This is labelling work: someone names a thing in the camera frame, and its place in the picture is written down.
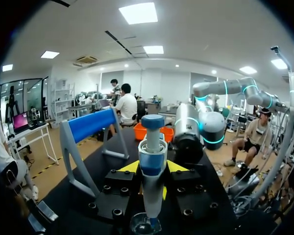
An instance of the yellow triangle marker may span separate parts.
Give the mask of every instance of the yellow triangle marker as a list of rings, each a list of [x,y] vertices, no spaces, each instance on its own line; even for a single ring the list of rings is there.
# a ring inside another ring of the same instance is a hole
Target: yellow triangle marker
[[[177,170],[180,170],[180,171],[187,171],[188,169],[174,163],[174,162],[171,162],[170,160],[167,160],[167,163],[168,163],[168,167],[169,167],[169,171],[170,172],[176,172]]]
[[[139,164],[139,160],[137,160],[137,161],[131,163],[130,165],[127,165],[127,166],[121,168],[121,169],[118,170],[118,171],[126,171],[126,170],[128,170],[129,172],[134,172],[134,173],[136,173],[137,168],[138,168],[138,164]]]

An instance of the man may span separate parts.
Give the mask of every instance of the man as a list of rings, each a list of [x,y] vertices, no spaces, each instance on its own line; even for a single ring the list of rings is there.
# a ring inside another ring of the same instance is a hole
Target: man
[[[112,104],[113,104],[113,106],[116,106],[117,102],[119,100],[119,97],[120,97],[120,90],[121,89],[120,89],[120,86],[118,85],[117,79],[112,79],[110,81],[110,83],[113,86],[113,90],[110,93],[112,95]]]
[[[21,184],[23,179],[25,179],[28,187],[32,191],[33,199],[37,201],[38,188],[31,180],[26,162],[24,160],[14,160],[14,158],[11,157],[10,150],[0,125],[0,172],[2,172],[11,162],[16,162],[18,174],[16,175],[16,180],[11,183],[9,188],[15,188],[17,185]]]
[[[245,130],[244,138],[239,138],[234,141],[232,145],[232,159],[226,161],[224,166],[235,166],[236,155],[239,149],[244,149],[247,152],[245,164],[249,166],[253,158],[258,154],[264,140],[264,155],[267,153],[272,138],[272,133],[268,124],[271,112],[268,109],[263,108],[260,113],[260,118],[252,121]]]
[[[131,125],[134,123],[133,116],[137,114],[137,101],[131,94],[131,86],[127,83],[121,86],[121,98],[119,99],[115,109],[120,111],[120,124]],[[110,126],[112,135],[115,135],[114,126]]]

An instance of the black workbench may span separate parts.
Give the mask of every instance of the black workbench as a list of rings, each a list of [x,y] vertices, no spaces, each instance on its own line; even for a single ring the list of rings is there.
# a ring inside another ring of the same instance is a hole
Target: black workbench
[[[84,161],[86,168],[88,169],[90,175],[92,176],[99,190],[102,189],[103,179],[111,169],[120,169],[125,165],[128,165],[138,160],[137,146],[139,142],[135,141],[133,129],[123,129],[122,133],[126,142],[127,150],[129,152],[128,160],[122,160],[102,155],[102,148],[99,148]],[[122,152],[122,148],[118,144],[118,141],[119,140],[116,137],[111,138],[107,143],[108,149],[117,152]],[[173,160],[173,158],[174,153],[172,151],[169,151],[168,159]],[[232,231],[234,231],[236,217],[233,213],[228,197],[207,156],[204,155],[199,163],[207,167],[206,173],[204,174],[205,176],[203,177],[204,186],[209,192],[213,201],[219,204],[219,212],[217,215],[215,215],[214,219],[210,221],[205,221],[204,223],[200,224],[199,229],[196,229],[191,234],[230,234]],[[73,172],[77,180],[84,182],[77,169],[75,169]],[[81,226],[88,226],[89,228],[92,227],[92,229],[97,229],[98,233],[94,234],[109,234],[105,233],[104,230],[109,230],[110,225],[105,225],[102,222],[96,222],[93,219],[89,219],[86,217],[86,215],[88,215],[89,213],[88,203],[93,202],[93,199],[87,194],[80,191],[79,189],[75,188],[73,185],[71,185],[67,177],[64,178],[44,198],[44,201],[47,203],[47,205],[50,206],[50,208],[56,214],[60,216],[60,218],[68,214],[72,214],[73,211],[73,215],[71,215],[71,218],[68,221],[66,221],[65,224],[68,224],[68,226],[75,226],[75,229],[77,231],[80,231],[80,229],[78,229],[77,227],[81,228]],[[134,208],[137,211],[133,212],[133,214],[139,211],[144,211],[143,200],[138,200],[137,205]],[[177,212],[174,209],[174,206],[172,205],[170,197],[167,196],[166,200],[162,203],[161,212],[158,216],[160,223],[162,225],[162,232],[159,233],[160,235],[182,234],[180,231],[180,223],[178,221],[178,216],[176,213]],[[57,231],[57,234],[66,234],[65,231],[63,231],[63,229],[61,229],[61,232]]]

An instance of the person's leg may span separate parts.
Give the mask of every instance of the person's leg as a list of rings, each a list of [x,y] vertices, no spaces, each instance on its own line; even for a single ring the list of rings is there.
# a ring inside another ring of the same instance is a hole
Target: person's leg
[[[232,144],[232,159],[224,162],[225,166],[235,166],[236,155],[239,151],[239,148],[244,148],[245,141],[243,138],[235,140]]]
[[[25,179],[28,187],[32,191],[33,199],[38,200],[38,188],[34,185],[34,182],[31,180],[28,167],[24,160],[16,160],[18,165],[18,175],[16,181],[20,184],[23,179]]]
[[[248,150],[248,152],[246,154],[245,165],[249,166],[249,164],[253,161],[253,159],[256,155],[257,155],[257,149],[255,146],[253,146]]]
[[[116,134],[116,130],[114,129],[114,125],[111,124],[109,128],[110,128],[111,134],[114,136]]]

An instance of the orange basket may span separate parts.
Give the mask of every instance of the orange basket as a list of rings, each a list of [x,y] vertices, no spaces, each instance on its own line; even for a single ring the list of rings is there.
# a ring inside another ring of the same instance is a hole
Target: orange basket
[[[160,132],[163,133],[165,135],[165,141],[167,143],[171,142],[173,139],[173,135],[174,135],[174,131],[172,128],[168,128],[168,127],[161,127],[160,128]]]
[[[147,133],[147,129],[142,126],[141,123],[137,123],[134,126],[134,132],[135,132],[135,139],[142,141]],[[165,141],[167,143],[172,141],[174,131],[171,128],[168,127],[162,127],[160,128],[160,132],[165,135]]]
[[[134,132],[135,132],[135,139],[142,141],[147,133],[147,129],[143,127],[141,123],[137,123],[134,126]]]

